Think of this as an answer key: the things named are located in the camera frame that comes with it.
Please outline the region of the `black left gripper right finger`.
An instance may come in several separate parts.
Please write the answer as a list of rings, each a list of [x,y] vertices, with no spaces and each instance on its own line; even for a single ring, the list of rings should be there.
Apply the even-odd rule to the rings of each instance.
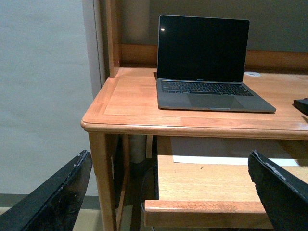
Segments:
[[[248,172],[276,231],[308,229],[308,184],[257,151],[248,158]]]

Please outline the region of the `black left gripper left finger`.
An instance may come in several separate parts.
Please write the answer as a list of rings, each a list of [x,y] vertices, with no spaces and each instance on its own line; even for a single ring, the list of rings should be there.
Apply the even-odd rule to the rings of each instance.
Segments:
[[[92,158],[84,150],[0,217],[2,231],[71,231],[83,203]]]

